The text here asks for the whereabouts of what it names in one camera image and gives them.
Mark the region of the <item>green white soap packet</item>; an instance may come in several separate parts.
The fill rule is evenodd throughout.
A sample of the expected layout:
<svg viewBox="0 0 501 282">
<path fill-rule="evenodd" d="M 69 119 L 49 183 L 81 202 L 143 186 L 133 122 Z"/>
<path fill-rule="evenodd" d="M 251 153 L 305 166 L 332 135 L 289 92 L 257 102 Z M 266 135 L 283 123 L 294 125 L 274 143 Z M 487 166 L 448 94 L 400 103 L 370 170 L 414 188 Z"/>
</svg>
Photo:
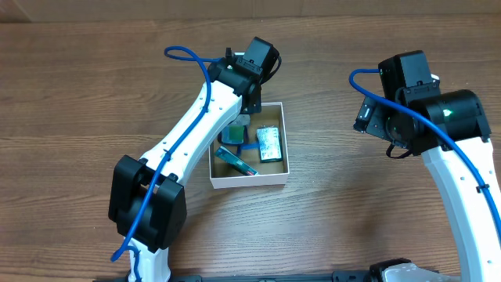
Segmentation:
<svg viewBox="0 0 501 282">
<path fill-rule="evenodd" d="M 261 162 L 278 162 L 283 159 L 278 127 L 263 127 L 256 131 Z"/>
</svg>

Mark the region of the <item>clear soap pump bottle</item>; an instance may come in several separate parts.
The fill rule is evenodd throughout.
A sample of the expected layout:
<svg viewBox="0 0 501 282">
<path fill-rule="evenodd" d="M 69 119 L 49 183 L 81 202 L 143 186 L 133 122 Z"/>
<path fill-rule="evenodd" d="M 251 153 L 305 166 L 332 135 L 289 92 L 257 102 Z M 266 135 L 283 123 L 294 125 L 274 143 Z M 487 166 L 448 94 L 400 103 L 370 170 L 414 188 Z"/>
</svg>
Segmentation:
<svg viewBox="0 0 501 282">
<path fill-rule="evenodd" d="M 238 146 L 248 141 L 247 126 L 251 122 L 249 114 L 239 114 L 235 120 L 226 125 L 218 134 L 221 144 Z"/>
</svg>

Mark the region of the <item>blue disposable razor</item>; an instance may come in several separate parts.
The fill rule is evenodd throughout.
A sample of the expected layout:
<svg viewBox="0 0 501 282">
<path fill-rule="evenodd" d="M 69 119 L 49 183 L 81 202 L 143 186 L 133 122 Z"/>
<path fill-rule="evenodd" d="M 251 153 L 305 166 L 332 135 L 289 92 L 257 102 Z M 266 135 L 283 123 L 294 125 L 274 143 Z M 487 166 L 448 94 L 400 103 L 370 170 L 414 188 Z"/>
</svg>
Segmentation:
<svg viewBox="0 0 501 282">
<path fill-rule="evenodd" d="M 239 157 L 244 150 L 256 150 L 260 147 L 259 143 L 245 143 L 237 146 L 236 156 Z"/>
</svg>

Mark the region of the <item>green toothpaste tube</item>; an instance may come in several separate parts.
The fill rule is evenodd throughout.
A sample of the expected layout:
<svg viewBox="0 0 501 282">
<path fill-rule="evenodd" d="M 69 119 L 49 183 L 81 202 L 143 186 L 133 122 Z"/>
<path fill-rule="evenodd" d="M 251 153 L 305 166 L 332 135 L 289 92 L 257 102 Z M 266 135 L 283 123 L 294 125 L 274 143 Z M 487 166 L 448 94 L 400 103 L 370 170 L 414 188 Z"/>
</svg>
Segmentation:
<svg viewBox="0 0 501 282">
<path fill-rule="evenodd" d="M 252 168 L 224 146 L 220 146 L 214 154 L 216 157 L 220 158 L 243 175 L 258 175 L 257 170 Z"/>
</svg>

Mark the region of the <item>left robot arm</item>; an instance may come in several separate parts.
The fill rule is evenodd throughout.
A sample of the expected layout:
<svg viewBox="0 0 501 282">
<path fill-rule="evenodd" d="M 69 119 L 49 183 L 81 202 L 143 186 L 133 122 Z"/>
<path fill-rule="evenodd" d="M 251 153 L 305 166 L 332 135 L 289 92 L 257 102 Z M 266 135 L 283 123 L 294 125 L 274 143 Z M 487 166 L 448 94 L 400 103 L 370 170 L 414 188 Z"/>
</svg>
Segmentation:
<svg viewBox="0 0 501 282">
<path fill-rule="evenodd" d="M 123 236 L 111 255 L 130 257 L 127 281 L 168 281 L 168 249 L 186 216 L 185 185 L 219 133 L 240 114 L 261 110 L 261 87 L 281 65 L 273 44 L 255 37 L 244 52 L 225 51 L 202 58 L 184 46 L 164 55 L 197 63 L 204 83 L 195 102 L 175 127 L 139 159 L 124 155 L 115 165 L 108 217 Z"/>
</svg>

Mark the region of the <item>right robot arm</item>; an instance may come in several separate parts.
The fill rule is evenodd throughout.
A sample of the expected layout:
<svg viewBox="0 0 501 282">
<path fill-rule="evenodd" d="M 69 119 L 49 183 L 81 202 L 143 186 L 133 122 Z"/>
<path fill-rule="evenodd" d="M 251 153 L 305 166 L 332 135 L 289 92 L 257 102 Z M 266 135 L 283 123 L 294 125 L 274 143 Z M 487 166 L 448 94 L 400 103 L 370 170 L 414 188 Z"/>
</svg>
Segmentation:
<svg viewBox="0 0 501 282">
<path fill-rule="evenodd" d="M 406 258 L 379 262 L 366 281 L 498 281 L 500 188 L 492 133 L 478 96 L 468 89 L 443 93 L 421 50 L 388 58 L 373 69 L 384 90 L 378 96 L 348 81 L 365 99 L 353 128 L 420 156 L 442 197 L 460 262 L 450 276 L 420 268 Z"/>
</svg>

